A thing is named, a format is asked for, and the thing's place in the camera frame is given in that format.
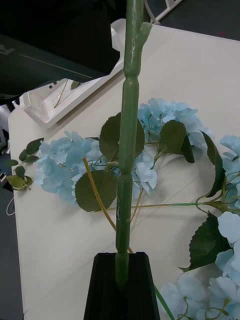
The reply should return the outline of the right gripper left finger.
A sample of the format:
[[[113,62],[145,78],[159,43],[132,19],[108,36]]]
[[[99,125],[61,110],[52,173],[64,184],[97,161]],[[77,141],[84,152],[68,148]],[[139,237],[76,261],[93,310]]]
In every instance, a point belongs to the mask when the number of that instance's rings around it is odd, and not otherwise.
[[[115,283],[115,253],[98,253],[93,260],[85,320],[122,320],[123,309]]]

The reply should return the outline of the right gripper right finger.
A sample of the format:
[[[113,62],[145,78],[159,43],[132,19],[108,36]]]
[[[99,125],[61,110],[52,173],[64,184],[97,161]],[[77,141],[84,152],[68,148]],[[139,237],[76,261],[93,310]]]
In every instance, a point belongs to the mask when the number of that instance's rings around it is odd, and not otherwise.
[[[129,255],[125,320],[159,320],[157,298],[149,257],[145,252]]]

